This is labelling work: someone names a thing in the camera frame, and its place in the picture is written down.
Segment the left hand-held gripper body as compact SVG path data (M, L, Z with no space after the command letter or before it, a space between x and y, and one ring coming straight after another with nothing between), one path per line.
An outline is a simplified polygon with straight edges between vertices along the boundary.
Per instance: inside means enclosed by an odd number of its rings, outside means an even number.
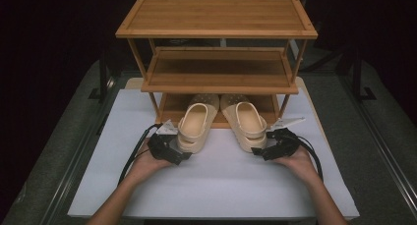
M148 141L151 155L155 159L163 159L179 165L183 160L183 154L170 146L170 143L176 139L177 135L178 130L170 120L158 126L156 132Z

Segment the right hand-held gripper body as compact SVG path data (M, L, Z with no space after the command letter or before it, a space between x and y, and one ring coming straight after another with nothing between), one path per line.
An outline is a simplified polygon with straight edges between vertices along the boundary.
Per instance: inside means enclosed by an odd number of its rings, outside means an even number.
M302 123L303 121L305 121L304 117L278 119L274 124L272 124L267 132L276 131L278 138L274 145L266 147L271 151L271 154L268 157L263 157L263 159L268 161L283 156L291 156L301 145L301 141L293 132L289 130L289 127Z

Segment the cream foam clog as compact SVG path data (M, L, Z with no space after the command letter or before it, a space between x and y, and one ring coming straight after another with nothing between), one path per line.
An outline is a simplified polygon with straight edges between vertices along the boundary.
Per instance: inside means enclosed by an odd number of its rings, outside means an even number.
M266 147L267 122L247 96L223 94L220 97L220 110L244 151Z
M203 148L218 109L217 94L202 93L192 98L178 124L177 144L183 152L197 153Z

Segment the wooden three-tier shoe rack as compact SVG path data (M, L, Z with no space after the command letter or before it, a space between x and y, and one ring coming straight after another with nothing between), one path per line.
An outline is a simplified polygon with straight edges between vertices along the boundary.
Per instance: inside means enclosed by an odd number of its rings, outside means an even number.
M308 42L318 34L300 0L137 0L119 29L134 54L145 38L278 39ZM249 97L268 124L283 116L296 94L302 57L282 47L152 48L140 65L141 90L149 95L156 122L178 123L198 93Z

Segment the person's left hand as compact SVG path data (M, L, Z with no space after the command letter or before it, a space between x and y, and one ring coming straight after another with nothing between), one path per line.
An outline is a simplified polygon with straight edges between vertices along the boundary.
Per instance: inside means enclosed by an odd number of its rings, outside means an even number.
M149 151L148 143L145 142L139 149L123 184L137 186L156 171L170 165L171 163L164 159L155 159Z

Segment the person's right hand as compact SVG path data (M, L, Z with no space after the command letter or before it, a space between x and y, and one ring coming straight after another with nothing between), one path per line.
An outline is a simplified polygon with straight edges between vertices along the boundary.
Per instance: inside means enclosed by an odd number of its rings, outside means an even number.
M274 162L282 164L290 169L306 186L321 185L323 181L319 177L308 151L300 146L291 156L274 159Z

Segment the black metal stand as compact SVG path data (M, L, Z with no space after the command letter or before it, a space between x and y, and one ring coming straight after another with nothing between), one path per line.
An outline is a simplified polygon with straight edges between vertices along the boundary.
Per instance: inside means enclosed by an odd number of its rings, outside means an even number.
M369 87L361 87L362 59L357 49L353 52L352 91L358 101L376 100L376 96Z
M95 99L99 103L102 103L107 95L107 62L106 51L103 50L98 60L99 70L99 87L94 88L90 94L89 99Z

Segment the aluminium frame rail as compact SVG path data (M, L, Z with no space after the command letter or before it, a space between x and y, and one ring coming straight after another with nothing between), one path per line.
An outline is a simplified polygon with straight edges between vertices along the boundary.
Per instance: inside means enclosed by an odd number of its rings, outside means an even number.
M387 142L383 138L383 135L377 128L376 123L373 121L369 111L363 104L365 97L357 97L353 93L353 88L350 86L348 78L339 77L339 81L347 92L350 100L353 102L357 112L361 116L363 123L372 136L374 144L382 158L383 163L385 164L399 192L401 193L403 200L406 202L409 210L413 214L414 219L417 221L417 192L414 190L414 187L410 184L408 178L405 176L402 169L398 165L396 159L388 148Z
M45 208L37 225L55 225L67 215L122 82L86 77L39 159Z

